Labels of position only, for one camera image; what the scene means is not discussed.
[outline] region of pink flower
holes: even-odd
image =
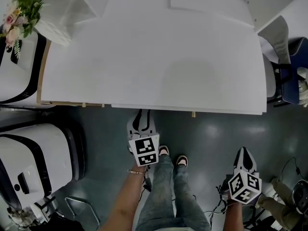
[[[14,24],[14,22],[16,21],[16,15],[14,14],[9,14],[6,18],[5,18],[5,22],[3,25],[3,29],[5,29],[5,31],[9,31],[11,26]]]
[[[10,32],[6,36],[5,40],[6,46],[13,47],[14,43],[19,37],[19,34],[20,34],[20,29],[17,26],[15,26],[12,30],[10,30]]]

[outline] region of green leaves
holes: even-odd
[[[25,28],[23,25],[19,25],[19,36],[21,36],[25,32]]]
[[[15,53],[15,56],[17,57],[17,59],[19,59],[20,58],[19,40],[16,40],[16,42],[14,44],[14,53]]]
[[[28,19],[28,23],[23,24],[24,38],[32,33],[33,28],[40,19],[39,11],[42,8],[43,0],[13,0],[18,2],[18,7],[21,8],[20,16],[25,16]]]

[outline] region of cable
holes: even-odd
[[[218,187],[216,187],[218,193],[219,193],[219,203],[218,205],[213,209],[213,211],[211,212],[211,214],[209,215],[210,216],[210,226],[211,226],[211,230],[212,230],[212,223],[213,223],[213,217],[214,217],[214,214],[225,214],[226,213],[226,210],[227,210],[227,202],[222,198],[222,195],[220,194],[220,191],[221,191],[221,185],[219,185]],[[221,206],[221,204],[224,203],[224,208],[220,211],[220,212],[217,212],[215,213],[215,210]]]
[[[297,173],[297,175],[299,175],[302,179],[306,180],[306,178],[302,176],[302,174],[301,174],[301,172],[300,172],[300,169],[299,169],[299,167],[297,166],[296,158],[295,158],[295,157],[292,157],[289,161],[287,161],[287,162],[285,163],[285,165],[284,165],[283,168],[282,168],[282,171],[281,171],[281,182],[283,181],[283,171],[284,171],[284,168],[288,165],[289,162],[291,162],[292,159],[294,159],[294,162],[295,162],[296,173]]]
[[[148,177],[147,178],[149,178],[149,166],[147,166],[146,167],[146,170],[145,170],[145,173],[144,173],[144,175],[143,175],[143,182],[142,182],[142,186],[144,187],[144,183],[145,183],[145,175],[146,175],[146,173],[148,173]],[[140,202],[140,200],[141,200],[141,198],[142,198],[142,194],[143,194],[143,192],[145,191],[145,187],[144,187],[144,189],[143,189],[143,191],[141,192],[141,195],[140,195],[140,199],[139,199],[139,201],[138,202]]]
[[[206,213],[214,213],[214,214],[217,214],[217,215],[221,215],[221,214],[225,214],[226,213],[226,211],[224,211],[224,212],[213,212],[213,211],[205,211],[205,212],[203,212],[204,214],[206,214]]]
[[[139,199],[138,202],[140,202],[140,200],[141,200],[141,198],[142,198],[142,194],[143,194],[144,191],[145,191],[145,188],[144,188],[143,191],[141,192],[140,199]]]

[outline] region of white table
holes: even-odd
[[[266,82],[252,26],[169,0],[109,0],[103,17],[51,44],[44,101],[261,114]]]

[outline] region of wrist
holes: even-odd
[[[140,167],[139,167],[139,166],[135,163],[134,166],[131,168],[131,171],[140,172],[140,173],[145,173],[146,167],[145,167],[145,166],[140,166]]]
[[[242,205],[242,204],[237,202],[237,201],[235,201],[235,200],[233,200],[233,199],[228,199],[227,200],[227,207],[229,208],[229,207],[231,207],[233,205],[234,206],[238,206],[238,205]]]

